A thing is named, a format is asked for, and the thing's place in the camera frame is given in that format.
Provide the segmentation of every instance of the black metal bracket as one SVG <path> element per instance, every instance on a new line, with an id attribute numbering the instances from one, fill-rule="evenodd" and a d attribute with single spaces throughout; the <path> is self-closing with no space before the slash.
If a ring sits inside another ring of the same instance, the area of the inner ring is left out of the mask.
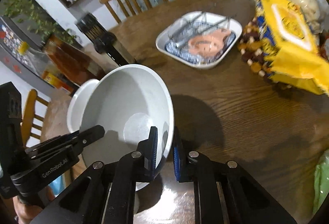
<path id="1" fill-rule="evenodd" d="M 197 151 L 186 155 L 177 129 L 173 147 L 176 179 L 194 183 L 195 223 L 223 224 L 223 213 L 227 212 L 230 224 L 296 224 L 294 218 L 235 161 L 214 162 Z"/>
<path id="2" fill-rule="evenodd" d="M 31 223 L 133 223 L 136 182 L 151 182 L 157 176 L 152 155 L 157 136 L 152 127 L 149 138 L 118 162 L 94 162 Z"/>
<path id="3" fill-rule="evenodd" d="M 102 126 L 55 137 L 25 149 L 21 137 L 21 95 L 9 82 L 0 86 L 0 194 L 44 207 L 37 193 L 78 161 L 83 148 L 104 136 Z"/>

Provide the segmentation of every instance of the white bowl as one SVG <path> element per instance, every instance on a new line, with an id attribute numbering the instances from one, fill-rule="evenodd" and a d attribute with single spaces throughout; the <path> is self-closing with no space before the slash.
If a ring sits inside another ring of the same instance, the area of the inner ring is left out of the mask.
<path id="1" fill-rule="evenodd" d="M 158 129 L 157 170 L 168 157 L 173 132 L 174 111 L 169 91 L 160 76 L 142 65 L 125 65 L 108 73 L 96 86 L 83 114 L 80 131 L 101 125 L 105 135 L 84 148 L 86 166 L 95 161 L 119 161 L 135 151 Z M 136 184 L 136 190 L 147 183 Z"/>
<path id="2" fill-rule="evenodd" d="M 80 129 L 87 101 L 98 82 L 99 80 L 97 79 L 90 79 L 83 83 L 74 94 L 66 115 L 67 127 L 70 133 Z"/>
<path id="3" fill-rule="evenodd" d="M 196 64 L 192 64 L 188 61 L 185 61 L 184 59 L 174 55 L 174 54 L 171 54 L 169 52 L 167 52 L 165 50 L 165 45 L 167 44 L 167 42 L 169 41 L 169 36 L 168 34 L 173 34 L 176 30 L 178 30 L 179 28 L 181 28 L 185 23 L 186 21 L 189 21 L 189 20 L 192 20 L 193 18 L 197 17 L 198 15 L 200 15 L 201 12 L 191 12 L 191 13 L 187 13 L 185 14 L 184 16 L 182 16 L 181 18 L 179 18 L 178 20 L 176 20 L 173 24 L 171 24 L 169 27 L 167 27 L 165 30 L 163 30 L 160 35 L 158 35 L 156 41 L 155 41 L 155 45 L 157 46 L 157 49 L 188 65 L 188 66 L 191 66 L 193 68 L 198 68 L 198 69 L 210 69 L 210 68 L 213 68 L 215 67 L 216 65 L 218 65 L 221 60 L 223 60 L 223 58 L 226 56 L 226 54 L 228 54 L 228 52 L 231 50 L 231 48 L 234 46 L 234 44 L 237 42 L 237 40 L 239 39 L 239 37 L 241 36 L 242 34 L 242 26 L 241 24 L 234 20 L 234 19 L 231 19 L 230 20 L 230 27 L 229 29 L 231 31 L 233 31 L 235 34 L 236 34 L 236 38 L 235 40 L 231 43 L 231 45 L 227 48 L 227 50 L 223 53 L 223 55 L 216 61 L 210 63 L 210 64 L 206 64 L 206 65 L 196 65 Z M 205 19 L 206 19 L 206 22 L 207 23 L 210 23 L 210 24 L 215 24 L 215 23 L 218 23 L 219 21 L 223 20 L 225 18 L 225 16 L 222 16 L 222 15 L 218 15 L 218 14 L 214 14 L 214 13 L 206 13 L 205 14 Z"/>

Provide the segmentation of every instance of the black container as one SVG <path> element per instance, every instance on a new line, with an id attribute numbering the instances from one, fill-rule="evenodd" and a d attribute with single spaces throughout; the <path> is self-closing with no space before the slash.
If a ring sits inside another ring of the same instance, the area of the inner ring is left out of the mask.
<path id="1" fill-rule="evenodd" d="M 118 66 L 136 63 L 116 36 L 106 31 L 91 13 L 76 22 L 76 26 L 92 41 L 99 54 L 107 54 Z"/>

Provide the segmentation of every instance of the white rectangular dish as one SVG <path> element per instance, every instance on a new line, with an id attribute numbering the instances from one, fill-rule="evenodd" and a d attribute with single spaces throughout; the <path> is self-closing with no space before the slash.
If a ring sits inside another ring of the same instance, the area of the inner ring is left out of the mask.
<path id="1" fill-rule="evenodd" d="M 168 56 L 170 56 L 170 57 L 172 57 L 172 58 L 188 65 L 188 66 L 198 68 L 198 69 L 210 69 L 212 67 L 215 67 L 217 64 L 219 64 L 221 62 L 221 60 L 223 60 L 223 58 L 226 56 L 226 54 L 230 51 L 230 49 L 233 47 L 233 45 L 237 42 L 237 40 L 241 36 L 242 26 L 238 21 L 236 21 L 234 19 L 230 20 L 229 29 L 236 34 L 236 38 L 231 43 L 231 45 L 226 49 L 226 51 L 222 54 L 222 56 L 218 60 L 216 60 L 216 61 L 214 61 L 210 64 L 192 64 L 192 63 L 189 63 L 188 61 L 183 60 L 180 57 L 178 57 L 174 54 L 171 54 L 171 53 L 169 53 L 165 50 L 165 46 L 166 46 L 167 42 L 170 40 L 169 36 L 174 34 L 176 30 L 180 29 L 186 23 L 186 21 L 194 19 L 195 17 L 197 17 L 201 13 L 202 12 L 187 13 L 184 16 L 182 16 L 181 18 L 179 18 L 178 20 L 176 20 L 172 25 L 167 27 L 164 31 L 162 31 L 160 33 L 160 35 L 158 35 L 158 37 L 155 41 L 157 49 L 160 52 L 162 52 L 162 53 L 164 53 L 164 54 L 166 54 L 166 55 L 168 55 Z M 214 13 L 205 13 L 206 23 L 216 24 L 219 21 L 224 20 L 225 18 L 226 17 L 222 16 L 222 15 L 218 15 L 218 14 L 214 14 Z"/>

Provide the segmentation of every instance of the screw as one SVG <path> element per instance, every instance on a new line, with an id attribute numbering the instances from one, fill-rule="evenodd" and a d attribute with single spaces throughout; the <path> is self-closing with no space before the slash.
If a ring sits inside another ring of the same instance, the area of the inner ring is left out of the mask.
<path id="1" fill-rule="evenodd" d="M 100 169 L 103 167 L 103 163 L 100 161 L 96 161 L 95 163 L 93 163 L 93 168 L 94 169 Z"/>
<path id="2" fill-rule="evenodd" d="M 237 163 L 235 161 L 228 161 L 227 165 L 230 168 L 236 168 L 237 167 Z"/>
<path id="3" fill-rule="evenodd" d="M 134 151 L 131 153 L 132 158 L 139 158 L 142 156 L 142 153 L 139 151 Z"/>
<path id="4" fill-rule="evenodd" d="M 199 153 L 197 151 L 190 151 L 189 156 L 192 158 L 196 158 L 199 156 Z"/>

